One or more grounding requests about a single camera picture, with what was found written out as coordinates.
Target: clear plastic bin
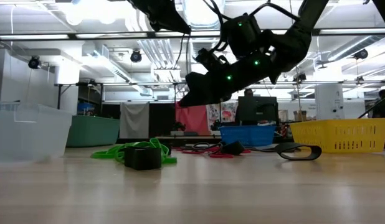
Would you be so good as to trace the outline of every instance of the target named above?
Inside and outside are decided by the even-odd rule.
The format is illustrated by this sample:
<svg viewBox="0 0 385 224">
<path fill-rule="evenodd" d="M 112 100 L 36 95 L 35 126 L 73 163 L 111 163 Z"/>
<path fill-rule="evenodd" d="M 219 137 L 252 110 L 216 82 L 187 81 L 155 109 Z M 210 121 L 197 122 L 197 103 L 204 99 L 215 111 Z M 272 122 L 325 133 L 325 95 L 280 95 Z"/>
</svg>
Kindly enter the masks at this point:
<svg viewBox="0 0 385 224">
<path fill-rule="evenodd" d="M 0 162 L 64 155 L 72 114 L 33 103 L 0 102 Z"/>
</svg>

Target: table surface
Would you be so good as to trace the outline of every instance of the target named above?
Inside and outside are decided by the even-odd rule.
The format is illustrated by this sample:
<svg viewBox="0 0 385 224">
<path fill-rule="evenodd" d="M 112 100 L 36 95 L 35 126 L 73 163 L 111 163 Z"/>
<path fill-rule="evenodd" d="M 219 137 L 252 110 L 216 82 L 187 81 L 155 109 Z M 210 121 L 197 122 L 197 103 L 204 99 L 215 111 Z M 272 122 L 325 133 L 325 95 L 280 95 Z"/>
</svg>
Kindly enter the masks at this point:
<svg viewBox="0 0 385 224">
<path fill-rule="evenodd" d="M 385 152 L 290 162 L 175 152 L 178 164 L 138 172 L 93 151 L 0 166 L 0 224 L 385 223 Z"/>
</svg>

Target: ceiling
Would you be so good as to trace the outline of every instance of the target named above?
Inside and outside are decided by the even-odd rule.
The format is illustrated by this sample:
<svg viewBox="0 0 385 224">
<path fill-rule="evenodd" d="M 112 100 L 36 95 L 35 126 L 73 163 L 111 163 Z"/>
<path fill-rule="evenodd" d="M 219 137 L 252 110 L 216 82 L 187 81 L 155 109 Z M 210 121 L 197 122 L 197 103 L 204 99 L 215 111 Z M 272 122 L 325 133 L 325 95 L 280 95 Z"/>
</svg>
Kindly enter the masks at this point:
<svg viewBox="0 0 385 224">
<path fill-rule="evenodd" d="M 176 0 L 176 9 L 183 16 L 182 0 Z M 265 1 L 256 0 L 226 0 L 224 14 L 229 17 L 239 16 L 245 12 L 252 11 L 253 8 L 265 3 Z M 279 0 L 272 3 L 282 6 L 286 10 L 297 14 L 301 0 Z M 50 33 L 92 33 L 92 32 L 128 32 L 127 23 L 131 20 L 136 20 L 135 12 L 130 13 L 130 5 L 128 2 L 111 2 L 106 8 L 92 8 L 93 11 L 90 19 L 84 19 L 80 24 L 73 26 L 67 22 L 66 13 L 69 8 L 69 3 L 55 3 L 52 1 L 0 1 L 0 34 L 50 34 Z M 113 16 L 115 21 L 111 24 L 100 22 L 100 17 Z M 256 14 L 256 19 L 262 29 L 288 29 L 291 26 L 291 19 L 277 12 L 276 10 L 265 7 Z M 330 0 L 322 17 L 318 21 L 317 28 L 370 28 L 370 27 L 385 27 L 385 23 L 381 19 L 378 11 L 373 3 L 363 5 L 362 0 Z M 321 36 L 313 37 L 310 51 L 307 60 L 312 61 L 319 52 L 332 52 L 338 47 L 355 39 L 355 36 Z M 207 42 L 203 39 L 191 40 L 194 42 Z M 173 57 L 177 58 L 180 51 L 181 39 L 170 39 L 170 47 Z M 145 52 L 142 53 L 142 60 L 139 63 L 133 63 L 130 60 L 130 55 L 133 49 L 140 48 L 137 40 L 89 40 L 77 41 L 39 41 L 39 42 L 14 42 L 15 46 L 20 46 L 23 49 L 60 49 L 71 55 L 75 59 L 83 63 L 80 71 L 81 78 L 95 78 L 102 82 L 114 82 L 115 76 L 106 67 L 100 65 L 91 57 L 86 56 L 80 49 L 83 45 L 94 45 L 96 49 L 101 46 L 106 46 L 110 51 L 111 60 L 116 63 L 122 70 L 129 73 L 136 82 L 154 82 L 152 72 L 152 62 L 149 60 Z M 205 72 L 200 65 L 195 65 L 191 56 L 186 57 L 186 41 L 183 42 L 183 50 L 179 59 L 179 67 L 181 78 L 185 76 L 187 68 L 194 71 Z M 328 67 L 339 67 L 342 69 L 340 74 L 341 80 L 354 80 L 358 75 L 376 70 L 385 66 L 385 38 L 379 42 L 366 47 L 369 52 L 369 57 L 365 60 L 344 58 L 335 63 L 327 64 Z M 227 59 L 231 62 L 235 61 L 230 48 L 223 52 Z M 186 65 L 186 58 L 191 63 Z M 314 66 L 301 68 L 299 72 L 306 72 L 308 79 L 312 78 L 312 74 L 316 71 Z M 282 80 L 292 80 L 292 75 L 296 71 L 284 74 Z M 373 75 L 371 80 L 385 79 L 385 71 Z M 368 91 L 373 88 L 378 88 L 380 85 L 367 86 Z M 125 90 L 134 91 L 131 88 L 124 87 Z"/>
</svg>

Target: yellow basket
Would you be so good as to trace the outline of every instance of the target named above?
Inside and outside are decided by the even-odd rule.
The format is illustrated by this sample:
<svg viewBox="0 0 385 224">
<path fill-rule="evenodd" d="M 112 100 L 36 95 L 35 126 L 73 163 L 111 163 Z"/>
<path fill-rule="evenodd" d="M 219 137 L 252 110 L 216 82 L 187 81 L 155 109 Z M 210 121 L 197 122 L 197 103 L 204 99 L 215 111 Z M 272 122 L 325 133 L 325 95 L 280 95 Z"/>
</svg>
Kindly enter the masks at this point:
<svg viewBox="0 0 385 224">
<path fill-rule="evenodd" d="M 307 121 L 291 124 L 297 143 L 320 146 L 323 152 L 381 152 L 385 118 Z"/>
</svg>

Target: blue bin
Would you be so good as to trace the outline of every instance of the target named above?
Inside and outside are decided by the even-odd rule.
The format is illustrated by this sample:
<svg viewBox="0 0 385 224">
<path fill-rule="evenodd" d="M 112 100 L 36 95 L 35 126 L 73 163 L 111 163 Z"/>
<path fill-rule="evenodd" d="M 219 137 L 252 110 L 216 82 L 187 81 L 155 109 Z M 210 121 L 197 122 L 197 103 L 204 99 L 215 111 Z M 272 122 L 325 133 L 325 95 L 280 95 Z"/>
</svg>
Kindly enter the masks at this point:
<svg viewBox="0 0 385 224">
<path fill-rule="evenodd" d="M 220 127 L 222 141 L 227 144 L 240 141 L 243 146 L 268 146 L 273 144 L 275 126 Z"/>
</svg>

